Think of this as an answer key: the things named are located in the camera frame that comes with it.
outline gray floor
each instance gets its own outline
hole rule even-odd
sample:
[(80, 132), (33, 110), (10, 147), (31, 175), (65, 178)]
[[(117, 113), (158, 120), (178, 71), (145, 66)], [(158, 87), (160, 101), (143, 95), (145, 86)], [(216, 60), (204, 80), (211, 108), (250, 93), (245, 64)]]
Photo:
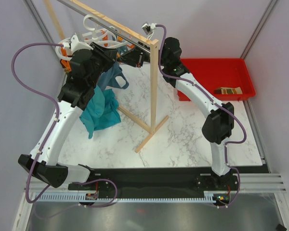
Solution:
[[(73, 203), (37, 203), (52, 215)], [(227, 209), (205, 204), (117, 203), (106, 208), (74, 207), (56, 217), (30, 218), (32, 231), (274, 231), (282, 224), (272, 196), (240, 194)]]

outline blue garment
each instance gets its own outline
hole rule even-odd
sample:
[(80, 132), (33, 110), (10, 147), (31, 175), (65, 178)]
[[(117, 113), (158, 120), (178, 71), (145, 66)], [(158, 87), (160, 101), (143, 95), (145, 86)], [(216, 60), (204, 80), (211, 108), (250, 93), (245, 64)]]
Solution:
[[(125, 80), (125, 85), (123, 87), (120, 87), (120, 85), (118, 84), (116, 80), (117, 76), (121, 76)], [(107, 86), (119, 89), (126, 89), (129, 86), (129, 83), (125, 78), (119, 63), (115, 62), (115, 64), (113, 64), (113, 66), (108, 71), (101, 74), (97, 85), (102, 91), (104, 91)]]
[(89, 132), (89, 139), (93, 137), (94, 131), (102, 130), (121, 122), (120, 115), (117, 112), (118, 107), (119, 103), (111, 89), (102, 92), (96, 86), (94, 96), (80, 116), (80, 120)]

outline wooden frame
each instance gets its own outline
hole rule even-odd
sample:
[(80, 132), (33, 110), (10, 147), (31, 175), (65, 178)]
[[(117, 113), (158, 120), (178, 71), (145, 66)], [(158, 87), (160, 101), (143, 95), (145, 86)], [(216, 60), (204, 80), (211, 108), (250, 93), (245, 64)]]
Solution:
[[(48, 11), (48, 14), (60, 36), (61, 39), (65, 39), (63, 29), (60, 26), (58, 18), (53, 10), (53, 6), (50, 3), (50, 0), (43, 0)], [(159, 41), (157, 39), (151, 41), (145, 38), (142, 35), (132, 31), (131, 29), (127, 28), (126, 26), (121, 25), (120, 23), (108, 18), (107, 16), (97, 12), (93, 8), (83, 4), (78, 0), (70, 0), (70, 2), (74, 3), (77, 7), (80, 7), (82, 10), (87, 11), (88, 13), (94, 15), (99, 20), (110, 24), (117, 28), (120, 33), (127, 34), (132, 39), (142, 42), (144, 45), (150, 47), (150, 90), (151, 90), (151, 124), (148, 126), (144, 121), (139, 119), (137, 116), (132, 114), (122, 105), (119, 106), (119, 110), (129, 117), (132, 121), (136, 124), (141, 126), (144, 130), (149, 132), (149, 135), (145, 138), (145, 140), (138, 146), (135, 150), (137, 153), (145, 146), (145, 144), (153, 137), (153, 135), (162, 127), (162, 125), (167, 121), (169, 118), (168, 115), (156, 126), (156, 111), (157, 111), (157, 90), (158, 90), (158, 48), (159, 48)]]

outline gray wall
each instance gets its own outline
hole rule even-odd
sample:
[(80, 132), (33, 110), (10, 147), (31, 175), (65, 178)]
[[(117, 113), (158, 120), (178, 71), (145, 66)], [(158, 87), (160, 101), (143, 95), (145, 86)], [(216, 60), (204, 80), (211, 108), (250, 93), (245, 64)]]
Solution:
[[(239, 57), (269, 0), (81, 0), (95, 10), (145, 35), (141, 25), (164, 24), (180, 40), (182, 57)], [(41, 0), (33, 0), (55, 41), (60, 41)], [(83, 16), (51, 0), (65, 36), (87, 32)], [(153, 38), (162, 38), (158, 29)]]
[[(11, 73), (13, 54), (33, 42), (45, 39), (22, 0), (0, 0), (0, 231), (11, 230), (26, 182), (17, 159), (36, 144), (54, 109), (50, 101), (22, 88)], [(48, 47), (21, 54), (16, 72), (28, 85), (54, 97), (63, 77)]]
[(246, 59), (267, 160), (289, 192), (289, 0), (280, 1)]

